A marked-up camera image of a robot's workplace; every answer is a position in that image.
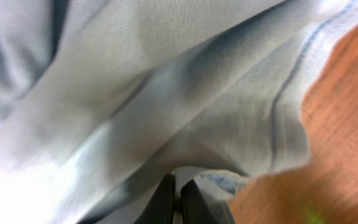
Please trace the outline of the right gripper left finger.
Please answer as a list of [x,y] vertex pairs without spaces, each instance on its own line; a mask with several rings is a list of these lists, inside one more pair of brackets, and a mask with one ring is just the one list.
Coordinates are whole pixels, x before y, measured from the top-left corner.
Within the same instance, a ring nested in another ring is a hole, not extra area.
[[167,174],[134,224],[172,224],[174,211],[175,176]]

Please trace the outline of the light blue printed t-shirt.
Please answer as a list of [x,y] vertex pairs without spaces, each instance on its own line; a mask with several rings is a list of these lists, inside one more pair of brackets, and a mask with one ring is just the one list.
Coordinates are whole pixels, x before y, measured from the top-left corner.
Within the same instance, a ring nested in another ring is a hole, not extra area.
[[0,223],[132,223],[165,174],[216,216],[310,158],[301,102],[358,1],[0,1]]

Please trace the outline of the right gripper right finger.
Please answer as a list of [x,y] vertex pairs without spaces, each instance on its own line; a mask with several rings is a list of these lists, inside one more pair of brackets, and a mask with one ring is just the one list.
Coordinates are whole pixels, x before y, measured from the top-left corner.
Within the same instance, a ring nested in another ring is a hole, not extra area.
[[180,191],[183,224],[218,224],[194,180]]

